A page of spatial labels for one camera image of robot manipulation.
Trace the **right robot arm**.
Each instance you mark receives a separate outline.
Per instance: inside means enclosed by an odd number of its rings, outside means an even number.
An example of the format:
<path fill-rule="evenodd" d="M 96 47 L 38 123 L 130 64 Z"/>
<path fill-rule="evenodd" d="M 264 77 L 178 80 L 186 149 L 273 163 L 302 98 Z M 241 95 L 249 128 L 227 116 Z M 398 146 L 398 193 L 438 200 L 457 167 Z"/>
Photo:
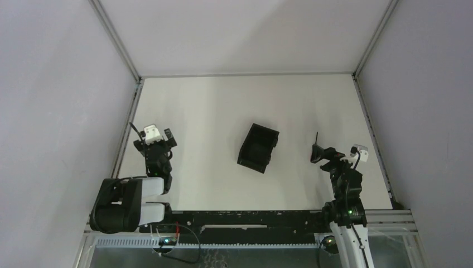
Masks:
<path fill-rule="evenodd" d="M 333 147 L 312 145 L 310 161 L 327 161 L 320 169 L 329 173 L 334 195 L 320 213 L 323 227 L 332 234 L 320 241 L 318 252 L 338 255 L 342 267 L 374 267 L 360 197 L 363 175 L 358 170 L 360 162 L 366 162 L 368 157 L 368 148 L 362 145 L 354 144 L 348 155 Z"/>

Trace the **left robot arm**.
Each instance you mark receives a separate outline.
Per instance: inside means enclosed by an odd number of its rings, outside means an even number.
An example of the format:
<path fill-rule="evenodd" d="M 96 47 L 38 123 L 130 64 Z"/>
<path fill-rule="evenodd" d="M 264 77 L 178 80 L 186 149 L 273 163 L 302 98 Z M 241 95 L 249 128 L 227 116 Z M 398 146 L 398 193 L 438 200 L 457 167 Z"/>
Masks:
<path fill-rule="evenodd" d="M 155 125 L 146 126 L 138 135 L 133 144 L 144 157 L 146 174 L 103 180 L 89 216 L 94 231 L 134 232 L 151 223 L 162 233 L 173 229 L 175 219 L 166 213 L 168 204 L 145 199 L 170 191 L 172 148 L 177 142 L 169 128 L 160 133 Z"/>

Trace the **black plastic storage bin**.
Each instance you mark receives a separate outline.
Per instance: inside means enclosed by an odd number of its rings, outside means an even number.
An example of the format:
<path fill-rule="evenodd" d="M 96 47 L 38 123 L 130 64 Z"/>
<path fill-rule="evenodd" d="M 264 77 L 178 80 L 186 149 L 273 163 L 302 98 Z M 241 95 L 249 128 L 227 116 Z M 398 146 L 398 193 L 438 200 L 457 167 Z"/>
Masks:
<path fill-rule="evenodd" d="M 264 174 L 278 136 L 279 131 L 253 123 L 240 148 L 237 164 Z"/>

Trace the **small green-lit electronics board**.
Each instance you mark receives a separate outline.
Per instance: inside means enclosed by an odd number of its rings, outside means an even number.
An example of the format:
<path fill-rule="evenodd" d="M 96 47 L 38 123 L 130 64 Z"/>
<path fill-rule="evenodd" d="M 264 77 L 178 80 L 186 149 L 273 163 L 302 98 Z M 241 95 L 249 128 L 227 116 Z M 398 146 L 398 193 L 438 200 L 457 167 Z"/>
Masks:
<path fill-rule="evenodd" d="M 160 246 L 173 246 L 177 242 L 176 237 L 164 237 L 160 239 L 159 245 Z"/>

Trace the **black mounting rail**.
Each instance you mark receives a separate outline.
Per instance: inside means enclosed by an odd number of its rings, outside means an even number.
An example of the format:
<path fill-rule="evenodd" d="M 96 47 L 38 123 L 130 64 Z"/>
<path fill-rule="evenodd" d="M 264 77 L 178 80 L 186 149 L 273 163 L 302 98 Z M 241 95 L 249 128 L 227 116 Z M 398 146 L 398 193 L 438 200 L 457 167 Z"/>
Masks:
<path fill-rule="evenodd" d="M 162 223 L 179 223 L 192 228 L 261 225 L 297 232 L 330 232 L 319 210 L 182 210 L 167 212 Z"/>

